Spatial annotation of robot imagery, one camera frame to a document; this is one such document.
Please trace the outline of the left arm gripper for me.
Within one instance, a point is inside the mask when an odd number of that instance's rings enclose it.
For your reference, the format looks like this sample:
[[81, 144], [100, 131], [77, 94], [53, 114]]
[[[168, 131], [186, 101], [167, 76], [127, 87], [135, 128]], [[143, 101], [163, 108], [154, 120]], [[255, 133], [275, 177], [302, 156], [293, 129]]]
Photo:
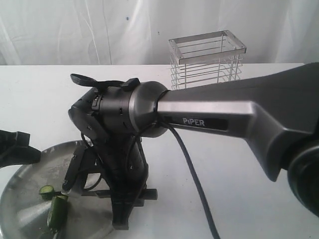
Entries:
[[0, 131], [0, 167], [39, 163], [41, 151], [29, 145], [30, 134]]

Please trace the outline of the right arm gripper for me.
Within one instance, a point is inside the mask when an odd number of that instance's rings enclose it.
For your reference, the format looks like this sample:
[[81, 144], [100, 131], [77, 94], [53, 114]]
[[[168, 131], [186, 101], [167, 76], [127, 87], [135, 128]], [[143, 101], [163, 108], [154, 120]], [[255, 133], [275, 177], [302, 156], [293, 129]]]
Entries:
[[[102, 167], [103, 178], [114, 193], [139, 192], [146, 187], [148, 165], [137, 133], [98, 132], [92, 146]], [[143, 207], [144, 199], [112, 196], [112, 226], [116, 230], [129, 229], [129, 217], [134, 207]]]

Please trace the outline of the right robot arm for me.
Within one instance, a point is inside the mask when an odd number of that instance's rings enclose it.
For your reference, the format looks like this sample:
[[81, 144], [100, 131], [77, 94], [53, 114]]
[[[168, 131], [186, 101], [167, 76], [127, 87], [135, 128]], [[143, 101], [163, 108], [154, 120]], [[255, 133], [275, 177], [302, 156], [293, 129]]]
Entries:
[[148, 190], [142, 137], [185, 129], [245, 140], [271, 181], [286, 170], [294, 196], [319, 213], [319, 65], [276, 74], [169, 90], [138, 78], [97, 81], [71, 74], [88, 87], [68, 114], [92, 146], [74, 161], [91, 157], [108, 184], [113, 227], [128, 228], [134, 207], [155, 195]]

